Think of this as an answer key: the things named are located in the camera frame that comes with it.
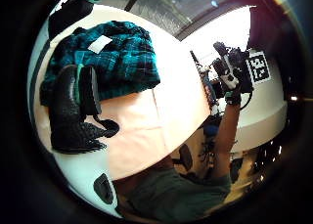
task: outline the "person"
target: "person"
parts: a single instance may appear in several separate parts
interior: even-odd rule
[[[209,178],[196,182],[181,176],[167,156],[142,172],[113,181],[116,192],[126,197],[142,217],[162,223],[195,221],[224,202],[232,184],[230,152],[240,116],[240,85],[229,90],[225,98],[227,105],[215,137]]]
[[[75,101],[76,66],[68,66],[58,75],[49,109],[53,150],[80,154],[100,150],[105,145],[97,138],[117,132],[103,130],[84,122],[85,115]],[[208,210],[222,204],[230,193],[230,151],[240,116],[240,85],[225,95],[226,109],[215,137],[214,162],[210,177],[192,182],[180,176],[170,156],[132,176],[113,181],[119,195],[125,196],[143,217],[162,223],[181,223],[201,218]]]

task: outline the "person's hand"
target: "person's hand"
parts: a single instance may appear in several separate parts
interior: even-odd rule
[[[107,130],[83,122],[86,115],[74,98],[77,67],[64,67],[55,82],[52,102],[49,106],[51,144],[53,150],[64,154],[88,153],[106,145],[97,138],[108,136]]]
[[[225,101],[228,105],[239,105],[242,102],[240,84],[238,84],[235,89],[226,91]]]

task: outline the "equipment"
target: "equipment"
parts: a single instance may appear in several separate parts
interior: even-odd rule
[[[253,91],[248,67],[246,65],[249,52],[242,52],[240,48],[226,47],[222,42],[215,42],[213,47],[220,55],[220,58],[215,59],[212,65],[221,80],[220,82],[226,102],[228,104],[239,104],[241,94],[249,93],[248,101],[241,107],[242,110],[249,103]]]
[[[235,89],[240,83],[242,94],[251,93],[253,87],[246,65],[249,52],[242,52],[240,48],[226,47],[222,42],[215,42],[213,47],[221,56],[221,59],[217,58],[212,65],[228,89]]]

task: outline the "white label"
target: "white label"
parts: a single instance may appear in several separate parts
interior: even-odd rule
[[[88,47],[88,50],[91,50],[97,54],[102,51],[102,49],[108,45],[112,40],[104,35],[99,36],[97,40],[95,40],[93,43],[90,44]]]

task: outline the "green shirt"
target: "green shirt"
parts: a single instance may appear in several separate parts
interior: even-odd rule
[[[171,168],[149,175],[131,192],[129,201],[144,217],[182,223],[197,220],[205,211],[224,202],[230,188],[229,174],[200,185]]]

